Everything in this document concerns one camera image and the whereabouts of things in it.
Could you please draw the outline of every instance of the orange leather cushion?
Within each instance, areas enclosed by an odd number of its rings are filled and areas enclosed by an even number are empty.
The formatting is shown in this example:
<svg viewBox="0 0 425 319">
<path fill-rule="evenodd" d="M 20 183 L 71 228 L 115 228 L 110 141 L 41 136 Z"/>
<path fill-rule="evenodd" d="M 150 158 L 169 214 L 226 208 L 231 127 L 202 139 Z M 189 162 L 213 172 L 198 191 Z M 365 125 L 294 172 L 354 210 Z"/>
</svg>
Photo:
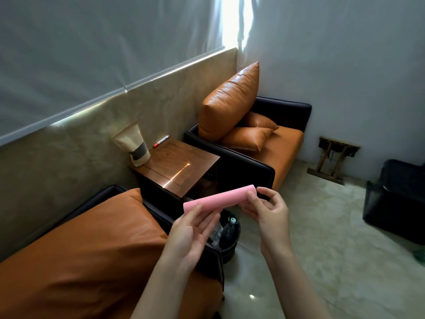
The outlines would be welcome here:
<svg viewBox="0 0 425 319">
<path fill-rule="evenodd" d="M 279 128 L 272 133 L 264 144 L 263 150 L 256 154 L 249 154 L 251 158 L 271 166 L 276 172 L 273 189 L 279 189 L 284 181 L 292 163 L 300 151 L 304 133 L 300 130 Z"/>
<path fill-rule="evenodd" d="M 260 152 L 272 132 L 267 128 L 233 128 L 218 143 L 242 153 Z"/>
<path fill-rule="evenodd" d="M 251 109 L 258 92 L 260 64 L 242 69 L 202 102 L 198 134 L 215 142 L 225 136 Z"/>
<path fill-rule="evenodd" d="M 272 131 L 276 131 L 279 128 L 278 125 L 268 117 L 254 112 L 245 114 L 240 125 L 250 128 L 268 128 L 272 129 Z"/>
<path fill-rule="evenodd" d="M 133 291 L 130 296 L 112 308 L 106 319 L 128 319 L 140 299 L 142 291 Z M 179 319 L 211 319 L 220 306 L 223 290 L 219 281 L 200 274 L 190 274 L 184 290 Z"/>
<path fill-rule="evenodd" d="M 103 318 L 146 285 L 166 241 L 139 189 L 112 197 L 0 263 L 0 318 Z"/>
</svg>

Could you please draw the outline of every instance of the glossy floor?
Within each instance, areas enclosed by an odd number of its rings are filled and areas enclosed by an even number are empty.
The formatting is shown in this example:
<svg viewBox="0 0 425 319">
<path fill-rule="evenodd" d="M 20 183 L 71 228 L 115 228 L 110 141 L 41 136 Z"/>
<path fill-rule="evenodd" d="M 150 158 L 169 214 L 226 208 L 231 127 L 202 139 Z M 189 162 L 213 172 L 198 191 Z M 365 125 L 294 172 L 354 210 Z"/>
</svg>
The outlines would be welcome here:
<svg viewBox="0 0 425 319">
<path fill-rule="evenodd" d="M 346 185 L 306 173 L 296 161 L 280 189 L 290 209 L 295 253 L 335 319 L 425 318 L 425 267 L 417 248 L 362 220 L 365 183 Z M 241 222 L 234 258 L 224 266 L 229 318 L 284 318 L 254 221 L 232 209 Z"/>
</svg>

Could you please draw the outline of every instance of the wooden side table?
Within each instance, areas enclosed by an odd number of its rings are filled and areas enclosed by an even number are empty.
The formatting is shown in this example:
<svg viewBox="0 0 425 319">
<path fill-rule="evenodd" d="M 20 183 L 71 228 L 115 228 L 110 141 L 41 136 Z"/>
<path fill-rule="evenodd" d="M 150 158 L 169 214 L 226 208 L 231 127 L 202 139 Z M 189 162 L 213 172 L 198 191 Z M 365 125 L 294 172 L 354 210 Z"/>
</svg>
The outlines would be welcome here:
<svg viewBox="0 0 425 319">
<path fill-rule="evenodd" d="M 183 214 L 183 199 L 189 191 L 207 173 L 210 178 L 215 176 L 215 163 L 220 157 L 176 139 L 168 139 L 149 152 L 151 158 L 144 165 L 130 165 L 142 197 L 177 218 Z"/>
</svg>

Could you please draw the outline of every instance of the marble-textured wall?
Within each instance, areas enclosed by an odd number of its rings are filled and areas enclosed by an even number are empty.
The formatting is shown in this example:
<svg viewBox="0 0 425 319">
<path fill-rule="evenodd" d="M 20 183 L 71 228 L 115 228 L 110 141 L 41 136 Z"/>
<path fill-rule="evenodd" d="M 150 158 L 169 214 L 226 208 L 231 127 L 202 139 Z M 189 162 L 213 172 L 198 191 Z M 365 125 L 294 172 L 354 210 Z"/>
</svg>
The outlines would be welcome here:
<svg viewBox="0 0 425 319">
<path fill-rule="evenodd" d="M 137 187 L 111 137 L 137 120 L 148 147 L 181 139 L 235 72 L 236 49 L 226 50 L 0 147 L 0 260 L 103 188 Z"/>
</svg>

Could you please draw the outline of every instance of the hand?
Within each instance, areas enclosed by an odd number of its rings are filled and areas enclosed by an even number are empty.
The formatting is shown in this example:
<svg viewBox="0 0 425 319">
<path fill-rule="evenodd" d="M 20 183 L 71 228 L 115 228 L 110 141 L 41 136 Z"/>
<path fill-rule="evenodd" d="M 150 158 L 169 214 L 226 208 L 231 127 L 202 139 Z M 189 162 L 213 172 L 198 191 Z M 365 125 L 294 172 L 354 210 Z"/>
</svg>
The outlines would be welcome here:
<svg viewBox="0 0 425 319">
<path fill-rule="evenodd" d="M 258 222 L 261 236 L 261 252 L 269 262 L 275 253 L 292 253 L 289 231 L 289 210 L 280 194 L 265 187 L 257 191 L 270 197 L 270 202 L 248 193 L 248 203 L 241 204 L 242 210 Z"/>
<path fill-rule="evenodd" d="M 174 221 L 161 256 L 167 264 L 188 275 L 198 263 L 205 243 L 220 219 L 221 209 L 201 213 L 201 207 L 196 205 Z"/>
</svg>

